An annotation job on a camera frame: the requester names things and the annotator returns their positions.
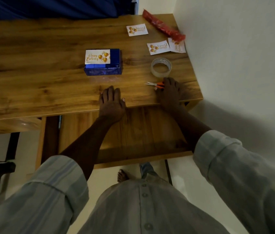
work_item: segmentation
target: person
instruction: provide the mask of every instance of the person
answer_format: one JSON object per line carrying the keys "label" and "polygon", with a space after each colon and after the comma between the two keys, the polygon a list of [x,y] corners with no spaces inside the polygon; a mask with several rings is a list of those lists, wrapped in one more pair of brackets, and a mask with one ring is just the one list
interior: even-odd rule
{"label": "person", "polygon": [[[164,78],[164,84],[156,90],[158,100],[181,128],[201,174],[249,233],[275,233],[275,168],[190,115],[179,105],[177,81]],[[66,233],[89,199],[87,180],[104,136],[125,108],[119,89],[105,89],[93,125],[0,205],[0,233]],[[138,180],[120,172],[118,179],[79,233],[228,233],[153,172]]]}

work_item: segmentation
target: jeans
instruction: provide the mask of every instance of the jeans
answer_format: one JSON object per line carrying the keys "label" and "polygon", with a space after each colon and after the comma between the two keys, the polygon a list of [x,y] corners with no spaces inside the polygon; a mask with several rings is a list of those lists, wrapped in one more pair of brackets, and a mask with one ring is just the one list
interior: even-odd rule
{"label": "jeans", "polygon": [[145,179],[147,176],[147,173],[153,175],[153,176],[158,176],[158,174],[154,171],[154,168],[149,162],[146,163],[140,163],[140,171],[141,171],[141,176],[142,179]]}

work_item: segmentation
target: light gray shirt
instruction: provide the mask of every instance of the light gray shirt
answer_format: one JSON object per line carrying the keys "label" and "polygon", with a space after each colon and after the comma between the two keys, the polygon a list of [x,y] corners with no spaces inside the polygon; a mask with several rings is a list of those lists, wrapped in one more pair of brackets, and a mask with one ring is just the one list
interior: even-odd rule
{"label": "light gray shirt", "polygon": [[[275,168],[218,131],[199,139],[194,161],[249,233],[275,233]],[[50,157],[0,205],[1,233],[66,233],[89,200],[79,165]],[[107,189],[79,233],[228,233],[173,186],[153,176]]]}

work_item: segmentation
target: wooden tabletop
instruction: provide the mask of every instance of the wooden tabletop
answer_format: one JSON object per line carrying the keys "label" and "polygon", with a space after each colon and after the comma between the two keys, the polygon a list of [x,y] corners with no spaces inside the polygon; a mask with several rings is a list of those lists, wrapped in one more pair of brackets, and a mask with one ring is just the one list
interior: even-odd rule
{"label": "wooden tabletop", "polygon": [[[156,15],[177,29],[172,14]],[[148,35],[129,37],[126,26],[145,23]],[[183,83],[182,101],[200,100],[202,94],[187,54],[151,56],[146,43],[167,36],[140,15],[117,19],[38,19],[0,21],[0,119],[60,115],[98,109],[99,93],[119,87],[128,107],[156,104],[147,81],[153,59],[172,63],[170,76]],[[86,49],[122,50],[122,75],[86,76]]]}

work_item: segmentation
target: bare foot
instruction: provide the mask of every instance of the bare foot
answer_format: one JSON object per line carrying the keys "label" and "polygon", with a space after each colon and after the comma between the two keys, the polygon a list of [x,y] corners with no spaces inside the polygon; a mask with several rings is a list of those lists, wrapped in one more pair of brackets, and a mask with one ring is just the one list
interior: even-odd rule
{"label": "bare foot", "polygon": [[117,175],[118,183],[124,182],[126,180],[129,180],[128,175],[122,169],[120,169],[119,172],[118,172],[118,175]]}

